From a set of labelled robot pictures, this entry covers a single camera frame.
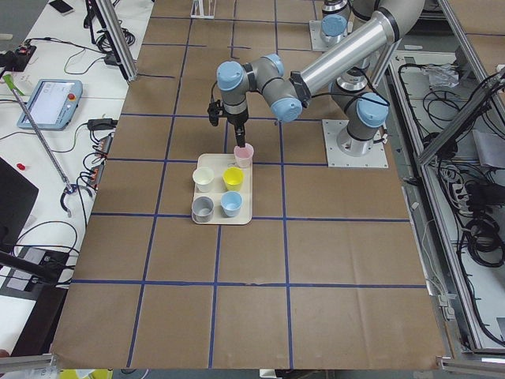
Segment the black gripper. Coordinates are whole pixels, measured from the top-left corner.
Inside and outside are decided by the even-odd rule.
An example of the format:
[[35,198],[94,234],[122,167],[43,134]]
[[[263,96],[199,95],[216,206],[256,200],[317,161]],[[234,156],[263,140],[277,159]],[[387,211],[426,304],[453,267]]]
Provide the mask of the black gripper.
[[229,123],[234,126],[236,143],[239,148],[245,147],[245,124],[249,119],[247,103],[229,105],[224,103],[224,111]]

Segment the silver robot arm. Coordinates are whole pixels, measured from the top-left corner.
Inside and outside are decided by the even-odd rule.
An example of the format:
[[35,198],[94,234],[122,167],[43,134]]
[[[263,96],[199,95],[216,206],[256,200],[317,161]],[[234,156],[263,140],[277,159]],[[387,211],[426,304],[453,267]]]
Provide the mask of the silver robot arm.
[[320,38],[333,46],[347,35],[351,9],[347,0],[326,0],[322,6]]
[[264,55],[243,65],[236,61],[221,63],[215,85],[222,99],[211,99],[209,122],[217,126],[220,118],[226,118],[234,126],[237,145],[243,147],[245,123],[249,119],[247,92],[260,93],[280,122],[296,120],[322,87],[409,32],[424,4],[423,1],[380,1],[368,21],[302,71],[293,71],[287,80],[283,78],[282,60],[276,54]]

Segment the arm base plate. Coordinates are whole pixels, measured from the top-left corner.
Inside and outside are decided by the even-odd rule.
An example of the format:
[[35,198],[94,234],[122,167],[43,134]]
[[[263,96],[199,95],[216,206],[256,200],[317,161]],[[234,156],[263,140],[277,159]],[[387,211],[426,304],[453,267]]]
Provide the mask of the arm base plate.
[[348,133],[347,120],[323,119],[323,135],[327,165],[332,168],[389,168],[385,147],[376,130],[370,141],[353,139]]
[[310,21],[312,50],[319,52],[329,50],[348,35],[348,28],[348,20],[338,15],[330,15],[321,21]]

